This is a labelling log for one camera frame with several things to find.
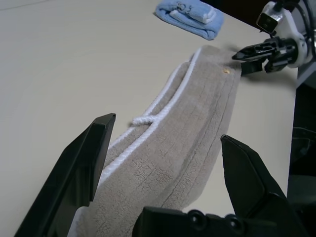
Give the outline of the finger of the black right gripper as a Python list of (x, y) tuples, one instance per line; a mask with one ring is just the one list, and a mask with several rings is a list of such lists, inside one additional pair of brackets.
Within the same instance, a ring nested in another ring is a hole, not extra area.
[(262, 71), (262, 62), (252, 61), (252, 62), (243, 62), (241, 63), (241, 74), (248, 75), (256, 72)]
[(271, 51), (272, 46), (269, 43), (255, 44), (241, 49), (232, 56), (232, 59), (240, 61), (255, 61), (266, 57), (271, 53)]

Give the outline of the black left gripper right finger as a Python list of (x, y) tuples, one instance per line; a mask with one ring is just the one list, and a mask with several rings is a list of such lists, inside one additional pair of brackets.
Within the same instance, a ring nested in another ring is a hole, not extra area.
[(256, 151), (228, 135), (221, 145), (225, 184), (237, 216), (297, 216)]

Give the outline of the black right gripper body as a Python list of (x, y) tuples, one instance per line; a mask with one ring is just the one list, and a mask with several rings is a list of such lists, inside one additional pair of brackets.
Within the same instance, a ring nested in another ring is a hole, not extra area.
[(281, 71), (297, 60), (298, 47), (295, 40), (275, 37), (265, 40), (264, 43), (272, 48), (267, 56), (268, 62), (264, 66), (266, 73)]

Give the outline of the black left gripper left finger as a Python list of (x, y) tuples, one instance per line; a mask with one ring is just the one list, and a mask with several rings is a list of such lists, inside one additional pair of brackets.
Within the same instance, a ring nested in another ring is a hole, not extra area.
[(17, 237), (65, 237), (76, 211), (93, 201), (116, 120), (96, 118), (61, 153), (16, 232)]

